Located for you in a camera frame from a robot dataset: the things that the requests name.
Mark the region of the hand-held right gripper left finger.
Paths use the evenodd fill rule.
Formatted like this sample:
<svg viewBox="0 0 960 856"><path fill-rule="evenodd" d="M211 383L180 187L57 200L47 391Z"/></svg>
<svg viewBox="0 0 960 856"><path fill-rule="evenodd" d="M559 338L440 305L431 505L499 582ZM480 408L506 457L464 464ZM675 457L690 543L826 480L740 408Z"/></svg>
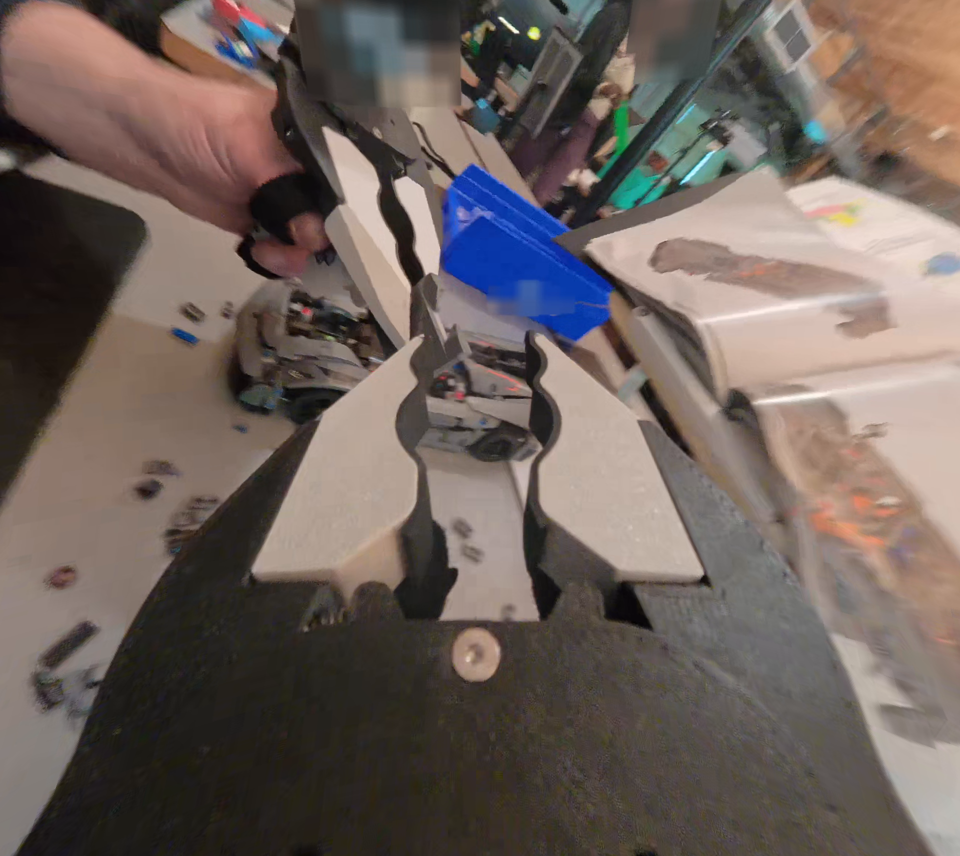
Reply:
<svg viewBox="0 0 960 856"><path fill-rule="evenodd" d="M345 602L377 583L406 617L441 617L457 571L418 452L438 348L413 337L318 419L251 564L255 580L328 584Z"/></svg>

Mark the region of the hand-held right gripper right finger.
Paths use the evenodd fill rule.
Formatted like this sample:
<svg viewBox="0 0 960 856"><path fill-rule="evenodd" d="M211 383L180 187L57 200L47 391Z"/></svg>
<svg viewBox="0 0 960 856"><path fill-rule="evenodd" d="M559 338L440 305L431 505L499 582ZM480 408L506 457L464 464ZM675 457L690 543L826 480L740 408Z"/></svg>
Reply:
<svg viewBox="0 0 960 856"><path fill-rule="evenodd" d="M537 615L571 585L618 615L625 588L696 586L706 572L643 421L546 335L525 336L530 430L539 445L523 513Z"/></svg>

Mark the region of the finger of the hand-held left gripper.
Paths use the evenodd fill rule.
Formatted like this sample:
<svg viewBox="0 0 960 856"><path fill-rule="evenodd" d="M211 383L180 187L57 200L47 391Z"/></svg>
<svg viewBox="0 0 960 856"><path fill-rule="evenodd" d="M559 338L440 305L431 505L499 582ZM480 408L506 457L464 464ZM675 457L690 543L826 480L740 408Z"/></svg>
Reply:
<svg viewBox="0 0 960 856"><path fill-rule="evenodd" d="M397 241L381 214L379 177L347 137L322 128L342 203L325 219L325 232L366 307L395 348L410 340L412 286Z"/></svg>
<svg viewBox="0 0 960 856"><path fill-rule="evenodd" d="M408 174L406 162L388 154L377 161L378 207L393 239L402 274L411 287L441 265L441 235L431 203L436 193Z"/></svg>

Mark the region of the thick lego instruction booklet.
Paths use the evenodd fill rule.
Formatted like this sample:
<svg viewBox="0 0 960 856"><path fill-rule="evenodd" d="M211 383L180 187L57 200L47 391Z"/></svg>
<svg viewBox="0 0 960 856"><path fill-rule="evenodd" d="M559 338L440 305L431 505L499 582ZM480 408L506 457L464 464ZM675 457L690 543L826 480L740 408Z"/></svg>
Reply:
<svg viewBox="0 0 960 856"><path fill-rule="evenodd" d="M768 169L559 244L661 322L772 467L783 554L896 696L882 728L958 743L959 304L834 244Z"/></svg>

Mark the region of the grey lego car model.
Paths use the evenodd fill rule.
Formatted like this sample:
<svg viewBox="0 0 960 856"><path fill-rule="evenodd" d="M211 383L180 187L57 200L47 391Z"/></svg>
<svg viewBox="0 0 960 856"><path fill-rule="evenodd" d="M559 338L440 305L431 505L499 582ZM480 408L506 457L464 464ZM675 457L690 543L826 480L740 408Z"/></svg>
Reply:
<svg viewBox="0 0 960 856"><path fill-rule="evenodd" d="M525 346L457 326L439 333L447 346L427 388L421 444L488 464L532 457ZM369 310L349 310L293 281L267 282L236 316L234 397L251 413L281 410L304 425L385 362L384 341Z"/></svg>

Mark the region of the scattered loose lego pieces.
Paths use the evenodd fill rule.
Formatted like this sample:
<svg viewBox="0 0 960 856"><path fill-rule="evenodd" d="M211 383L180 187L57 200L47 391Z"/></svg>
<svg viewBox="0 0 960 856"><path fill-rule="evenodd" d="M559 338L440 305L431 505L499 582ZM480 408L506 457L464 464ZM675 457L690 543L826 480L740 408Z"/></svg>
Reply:
<svg viewBox="0 0 960 856"><path fill-rule="evenodd" d="M348 393L367 380L368 377ZM296 426L314 424L319 418ZM356 526L339 523L337 529L330 529L330 544L316 548L305 545L305 539L313 534L313 530L306 527L306 534L303 534L303 530L303 526L293 527L293 543L283 545L286 552L282 562L259 563L259 577L265 581L320 584L318 619L321 622L341 619L349 598L363 583L380 581L393 585L397 591L402 590L405 550L400 535L392 540L376 531L364 537L356 534ZM74 658L100 630L101 627L95 622L82 619L43 649L30 678L42 711L64 705L69 717L83 717L90 712L93 700L90 691L101 682L98 664L69 672L64 672L62 666Z"/></svg>

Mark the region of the person's left hand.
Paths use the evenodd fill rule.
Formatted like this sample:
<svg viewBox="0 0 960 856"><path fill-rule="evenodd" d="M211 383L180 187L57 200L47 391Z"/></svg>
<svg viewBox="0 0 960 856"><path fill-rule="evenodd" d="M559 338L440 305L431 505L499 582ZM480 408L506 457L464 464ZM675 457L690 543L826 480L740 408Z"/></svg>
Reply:
<svg viewBox="0 0 960 856"><path fill-rule="evenodd" d="M256 191L303 172L273 129L267 92L172 68L78 17L85 106L64 154L236 237L252 232Z"/></svg>

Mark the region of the blue plastic bin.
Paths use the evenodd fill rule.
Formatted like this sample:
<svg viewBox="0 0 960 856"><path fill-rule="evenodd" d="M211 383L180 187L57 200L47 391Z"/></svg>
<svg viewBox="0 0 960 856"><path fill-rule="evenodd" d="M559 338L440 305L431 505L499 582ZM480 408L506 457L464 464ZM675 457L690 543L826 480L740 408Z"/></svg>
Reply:
<svg viewBox="0 0 960 856"><path fill-rule="evenodd" d="M568 232L479 166L457 175L442 204L440 263L502 315L578 342L610 317L613 287L559 244Z"/></svg>

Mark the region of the red and blue tools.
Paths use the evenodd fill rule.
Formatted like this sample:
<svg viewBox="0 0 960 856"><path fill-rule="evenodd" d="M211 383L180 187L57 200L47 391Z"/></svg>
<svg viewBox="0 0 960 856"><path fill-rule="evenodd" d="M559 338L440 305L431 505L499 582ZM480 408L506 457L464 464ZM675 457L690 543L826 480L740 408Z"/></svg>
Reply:
<svg viewBox="0 0 960 856"><path fill-rule="evenodd" d="M214 48L227 61L249 70L267 70L277 62L284 27L237 0L209 0L208 22Z"/></svg>

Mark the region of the grey background table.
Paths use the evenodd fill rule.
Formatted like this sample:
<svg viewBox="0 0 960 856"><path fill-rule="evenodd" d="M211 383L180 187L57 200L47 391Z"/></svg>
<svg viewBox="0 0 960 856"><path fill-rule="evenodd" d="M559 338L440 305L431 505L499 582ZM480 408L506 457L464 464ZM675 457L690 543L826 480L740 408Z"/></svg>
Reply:
<svg viewBox="0 0 960 856"><path fill-rule="evenodd" d="M293 0L235 1L284 30L290 27ZM269 72L244 68L216 49L219 33L210 22L211 14L210 0L184 0L164 12L158 37L164 57L194 75L274 92L276 86Z"/></svg>

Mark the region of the black perforated mat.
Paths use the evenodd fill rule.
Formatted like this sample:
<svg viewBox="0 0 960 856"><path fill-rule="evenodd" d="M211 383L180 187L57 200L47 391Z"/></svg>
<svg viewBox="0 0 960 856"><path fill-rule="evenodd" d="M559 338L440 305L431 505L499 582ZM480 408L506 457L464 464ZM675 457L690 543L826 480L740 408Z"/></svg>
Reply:
<svg viewBox="0 0 960 856"><path fill-rule="evenodd" d="M128 209L19 170L2 174L2 499L147 235Z"/></svg>

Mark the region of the black stand pole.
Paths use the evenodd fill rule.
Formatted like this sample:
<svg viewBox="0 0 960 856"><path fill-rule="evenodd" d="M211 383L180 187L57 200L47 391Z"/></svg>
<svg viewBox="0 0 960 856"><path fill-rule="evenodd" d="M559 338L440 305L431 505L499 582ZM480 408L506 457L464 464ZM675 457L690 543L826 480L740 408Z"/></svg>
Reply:
<svg viewBox="0 0 960 856"><path fill-rule="evenodd" d="M715 41L705 68L690 80L679 82L666 96L654 115L613 160L603 178L579 205L570 220L571 228L588 226L597 220L600 208L666 131L672 128L703 85L722 67L773 3L774 0L744 0L738 6L728 27Z"/></svg>

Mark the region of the large printed task sheet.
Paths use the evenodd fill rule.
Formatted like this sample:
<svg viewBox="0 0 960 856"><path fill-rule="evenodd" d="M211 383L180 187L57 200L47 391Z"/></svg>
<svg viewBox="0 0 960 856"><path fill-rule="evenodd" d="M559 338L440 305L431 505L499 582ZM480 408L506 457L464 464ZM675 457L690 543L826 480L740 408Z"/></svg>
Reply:
<svg viewBox="0 0 960 856"><path fill-rule="evenodd" d="M786 195L837 247L958 295L959 229L942 217L833 176L792 187Z"/></svg>

